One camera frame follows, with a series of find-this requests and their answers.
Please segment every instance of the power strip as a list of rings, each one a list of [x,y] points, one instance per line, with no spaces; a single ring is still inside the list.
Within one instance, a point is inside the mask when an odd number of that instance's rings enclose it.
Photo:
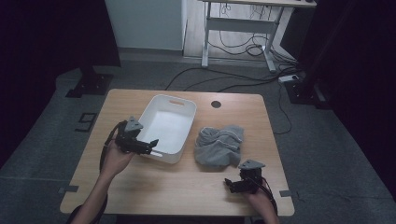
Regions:
[[[294,80],[298,80],[298,79],[299,79],[299,78],[298,78],[296,75],[291,75],[291,76],[280,77],[280,78],[278,79],[278,81],[279,81],[280,83],[283,83],[283,82],[294,81]]]

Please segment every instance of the gray floor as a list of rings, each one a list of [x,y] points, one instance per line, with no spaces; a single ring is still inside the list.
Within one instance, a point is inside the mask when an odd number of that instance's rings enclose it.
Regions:
[[[199,67],[199,60],[176,55],[123,52],[121,58],[121,68],[96,68],[115,75],[110,89],[163,90],[180,71]],[[249,77],[272,76],[262,63],[213,61],[210,68]],[[176,79],[169,90],[181,91],[218,76],[223,75],[194,70]],[[0,223],[63,223],[67,219],[59,211],[64,196],[59,189],[71,180],[89,137],[75,129],[85,127],[78,123],[82,113],[98,113],[105,100],[105,96],[93,95],[65,98],[78,78],[78,70],[59,76],[47,108],[0,171]],[[212,81],[190,91],[218,91],[236,83],[234,79]],[[227,91],[261,94],[273,131],[292,127],[289,133],[275,135],[295,206],[294,216],[282,217],[281,222],[394,223],[395,202],[334,113],[312,105],[292,105],[280,88],[272,82]],[[107,215],[102,223],[114,220],[115,216]]]

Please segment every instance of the black cable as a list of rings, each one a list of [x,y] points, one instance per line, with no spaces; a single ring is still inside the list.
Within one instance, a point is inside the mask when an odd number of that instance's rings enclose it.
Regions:
[[[253,17],[254,17],[254,13],[256,12],[256,9],[255,9],[255,7],[256,6],[254,6],[254,5],[251,5],[250,6],[250,18],[252,19]]]
[[[232,85],[232,86],[223,88],[223,89],[219,90],[218,92],[226,91],[226,90],[228,90],[228,89],[230,89],[230,88],[234,88],[234,87],[260,86],[260,85],[264,85],[264,84],[267,84],[267,83],[269,83],[269,82],[260,82],[260,83],[254,83],[254,84],[239,84],[239,85]]]
[[[277,68],[278,68],[280,71],[283,70],[280,66],[288,66],[288,68],[295,68],[295,66],[292,65],[292,64],[289,64],[289,63],[280,63],[280,64],[277,66]]]
[[[232,52],[230,52],[230,51],[228,51],[228,50],[226,50],[226,49],[222,49],[222,48],[219,47],[219,46],[216,46],[216,45],[211,44],[209,41],[207,41],[207,43],[208,43],[210,46],[212,46],[213,48],[215,48],[215,49],[221,49],[222,51],[224,51],[224,52],[226,52],[226,53],[228,53],[228,54],[231,54],[231,55],[241,55],[241,54],[246,53],[246,51],[237,52],[237,53],[232,53]]]
[[[250,52],[251,49],[258,49],[260,53],[256,53],[256,54],[251,53]],[[263,54],[262,48],[261,48],[260,45],[255,45],[255,44],[247,45],[245,50],[246,50],[247,54],[252,56],[252,57],[259,57],[260,55]]]
[[[103,167],[103,163],[105,162],[105,157],[107,155],[107,149],[108,149],[108,145],[110,144],[111,140],[113,140],[113,136],[114,133],[116,132],[116,130],[120,127],[120,123],[118,123],[113,130],[110,132],[110,134],[107,137],[107,140],[105,141],[103,148],[102,148],[102,153],[100,156],[100,160],[99,160],[99,172],[102,172],[102,167]]]
[[[295,66],[292,67],[287,67],[281,70],[280,75],[281,76],[285,76],[288,74],[292,74],[292,73],[299,73],[301,72],[301,69],[296,69]]]
[[[273,194],[273,192],[271,191],[271,188],[270,188],[270,186],[269,186],[267,180],[266,180],[264,177],[262,177],[262,180],[264,181],[264,183],[265,183],[265,185],[268,187],[268,189],[267,189],[266,187],[264,187],[264,186],[262,185],[262,183],[260,184],[260,183],[256,182],[253,178],[251,178],[251,177],[249,177],[249,176],[247,176],[247,179],[250,180],[251,182],[253,182],[257,187],[259,187],[260,189],[262,189],[262,191],[267,195],[268,199],[270,200],[272,206],[274,207],[275,213],[276,213],[276,215],[277,215],[277,204],[276,204],[276,201],[275,201],[275,199],[274,199],[274,194]]]
[[[289,122],[289,128],[288,128],[285,132],[282,132],[282,133],[273,132],[274,134],[281,135],[281,134],[284,134],[284,133],[289,133],[289,132],[291,132],[292,124],[291,124],[291,121],[290,121],[290,118],[289,118],[288,114],[287,114],[286,111],[283,109],[282,104],[281,104],[281,100],[282,100],[282,85],[281,85],[279,82],[277,82],[277,84],[279,85],[279,98],[278,98],[278,100],[277,100],[277,104],[279,105],[280,111],[282,111],[282,113],[285,115],[286,119],[287,119],[288,122]]]
[[[234,76],[234,77],[245,77],[245,78],[248,78],[248,79],[250,79],[250,80],[256,80],[256,81],[265,81],[265,80],[267,80],[267,79],[265,79],[265,78],[267,78],[267,77],[264,77],[264,78],[255,78],[255,77],[247,77],[247,76],[237,75],[237,74],[234,74],[234,73],[222,72],[222,71],[213,70],[213,69],[209,69],[209,68],[207,68],[206,70],[207,70],[207,71],[211,71],[211,72],[215,72],[215,73],[224,74],[224,75],[230,75],[230,76]]]
[[[210,78],[210,79],[207,79],[207,80],[204,80],[204,81],[200,81],[200,82],[194,83],[194,84],[188,86],[188,87],[187,87],[186,89],[184,89],[183,91],[186,91],[186,90],[188,90],[188,89],[191,88],[191,87],[198,86],[198,85],[200,85],[200,84],[202,84],[202,83],[206,83],[206,82],[214,81],[214,80],[219,80],[219,79],[224,79],[224,78],[237,78],[237,79],[243,79],[243,78],[241,78],[241,77],[214,77],[214,78]]]
[[[254,38],[256,38],[256,37],[263,38],[265,41],[267,41],[267,40],[268,40],[268,38],[267,38],[267,37],[265,37],[265,36],[263,36],[263,35],[256,35],[256,34],[253,34],[253,38],[252,38],[252,42],[253,42],[253,44],[255,44],[255,45],[260,45],[261,47],[262,47],[262,45],[261,45],[261,44],[257,44],[257,43],[254,41]]]
[[[284,54],[281,54],[274,49],[270,49],[270,52],[273,54],[274,58],[276,58],[278,61],[281,61],[284,63],[290,63],[293,65],[296,65],[298,63],[295,59],[292,59]]]
[[[264,11],[264,6],[262,6],[262,13],[260,13],[260,17],[259,17],[259,20],[261,20],[262,19],[262,16],[265,14],[265,11]]]
[[[250,41],[250,39],[249,39],[247,42],[245,42],[245,43],[243,43],[243,44],[234,45],[234,46],[228,46],[228,45],[224,44],[224,41],[222,40],[221,31],[219,31],[219,36],[220,36],[221,44],[222,44],[224,47],[229,48],[229,49],[242,47],[242,46],[246,45],[246,44]]]
[[[270,12],[268,13],[268,21],[270,20],[271,17],[271,12],[272,12],[272,7],[270,7]],[[265,34],[265,46],[267,46],[267,40],[268,40],[268,34]]]
[[[220,3],[219,14],[224,14],[227,17],[229,17],[227,14],[227,11],[230,11],[230,10],[231,10],[231,6],[228,6],[228,3]]]
[[[175,79],[178,78],[179,76],[181,76],[183,73],[188,72],[188,71],[190,71],[190,70],[200,70],[200,69],[203,69],[203,68],[202,68],[202,67],[193,67],[193,68],[188,68],[188,69],[185,69],[185,70],[179,72],[177,75],[175,75],[175,76],[172,78],[172,80],[171,80],[171,81],[169,82],[169,84],[166,86],[165,90],[167,91],[168,88],[169,88],[169,87],[172,85],[172,83],[175,81]]]
[[[280,56],[278,56],[277,54],[274,54],[274,53],[273,53],[273,57],[274,57],[274,59],[276,59],[279,63],[287,63],[287,64],[292,65],[292,66],[294,66],[294,67],[297,65],[297,62],[288,61],[288,60],[286,60],[286,59],[284,59],[284,58],[282,58],[282,57],[280,57]]]

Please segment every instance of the wrist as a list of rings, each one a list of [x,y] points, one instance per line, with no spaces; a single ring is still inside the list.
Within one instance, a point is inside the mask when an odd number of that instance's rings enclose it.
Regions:
[[[269,199],[262,202],[261,210],[258,211],[265,223],[279,223],[274,207]]]
[[[113,174],[102,172],[98,176],[98,181],[101,180],[104,182],[111,182],[114,179],[114,177],[115,177],[115,175],[113,175]]]

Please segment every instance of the table leg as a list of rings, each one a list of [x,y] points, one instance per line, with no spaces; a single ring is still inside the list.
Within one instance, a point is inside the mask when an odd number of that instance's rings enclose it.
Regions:
[[[205,19],[205,41],[202,47],[202,67],[207,67],[209,64],[209,46],[207,42],[209,41],[209,29],[207,27],[207,21],[210,20],[210,9],[212,8],[212,3],[207,3],[207,15]]]
[[[268,39],[267,44],[265,46],[262,46],[262,52],[264,54],[265,61],[267,61],[268,69],[270,70],[271,73],[275,73],[276,68],[274,65],[274,59],[270,55],[270,49],[274,42],[277,27],[279,26],[280,18],[282,17],[282,14],[283,14],[283,9],[284,9],[284,7],[280,7],[279,13],[277,14],[276,19],[274,21],[274,27],[273,27],[273,30],[271,31],[270,38]]]

